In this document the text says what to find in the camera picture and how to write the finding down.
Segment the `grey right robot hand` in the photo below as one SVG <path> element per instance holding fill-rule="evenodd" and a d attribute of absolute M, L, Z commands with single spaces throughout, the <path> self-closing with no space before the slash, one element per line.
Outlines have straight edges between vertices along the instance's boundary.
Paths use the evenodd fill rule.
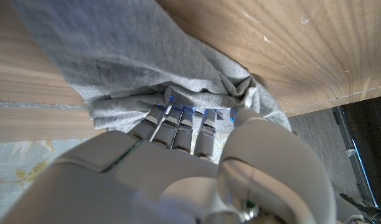
<path fill-rule="evenodd" d="M 330 178 L 314 151 L 246 107 L 218 164 L 214 110 L 195 144 L 192 111 L 157 107 L 128 133 L 109 131 L 56 158 L 3 223 L 335 223 Z"/>

